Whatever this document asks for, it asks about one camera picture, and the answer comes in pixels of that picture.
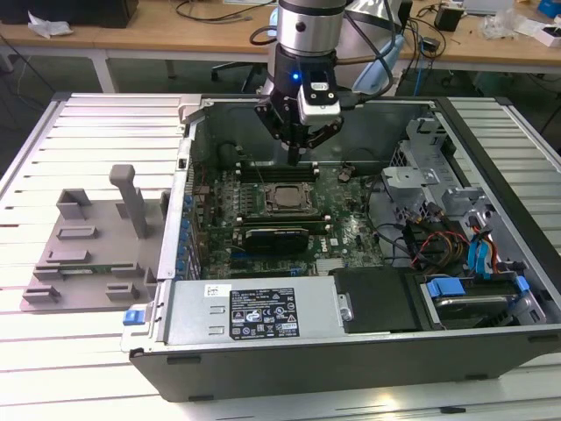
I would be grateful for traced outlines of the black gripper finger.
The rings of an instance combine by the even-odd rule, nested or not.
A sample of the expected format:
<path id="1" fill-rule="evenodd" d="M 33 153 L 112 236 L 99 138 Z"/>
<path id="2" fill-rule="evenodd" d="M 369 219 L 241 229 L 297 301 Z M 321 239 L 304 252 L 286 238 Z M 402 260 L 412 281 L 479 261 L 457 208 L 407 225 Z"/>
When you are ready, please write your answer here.
<path id="1" fill-rule="evenodd" d="M 274 139 L 281 142 L 288 153 L 287 163 L 296 166 L 300 160 L 300 120 L 294 99 L 274 101 L 266 98 L 255 106 L 261 123 Z"/>
<path id="2" fill-rule="evenodd" d="M 310 127 L 302 124 L 295 124 L 295 165 L 301 160 L 301 156 L 308 150 L 314 149 L 328 139 L 338 134 L 344 124 L 343 117 L 337 117 L 327 125 L 310 132 Z"/>

